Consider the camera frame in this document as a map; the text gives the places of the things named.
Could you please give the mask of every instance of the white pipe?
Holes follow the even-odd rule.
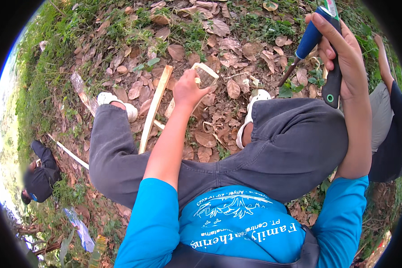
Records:
[[[90,166],[88,164],[86,164],[84,161],[82,161],[82,159],[78,158],[77,156],[74,155],[74,153],[70,152],[69,149],[67,149],[64,145],[61,144],[61,142],[57,142],[56,140],[54,140],[54,138],[48,133],[48,136],[58,144],[59,147],[61,147],[66,153],[69,154],[69,156],[71,156],[74,160],[76,160],[77,162],[79,162],[79,164],[81,164],[82,166],[84,166],[86,169],[90,169]]]

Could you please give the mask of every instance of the jeans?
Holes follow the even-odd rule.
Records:
[[[343,114],[322,100],[257,101],[252,118],[252,142],[240,152],[215,163],[182,160],[180,211],[196,196],[228,185],[244,185],[280,202],[299,198],[327,178],[347,153]],[[149,155],[138,154],[124,110],[99,106],[90,148],[90,179],[99,192],[132,208]]]

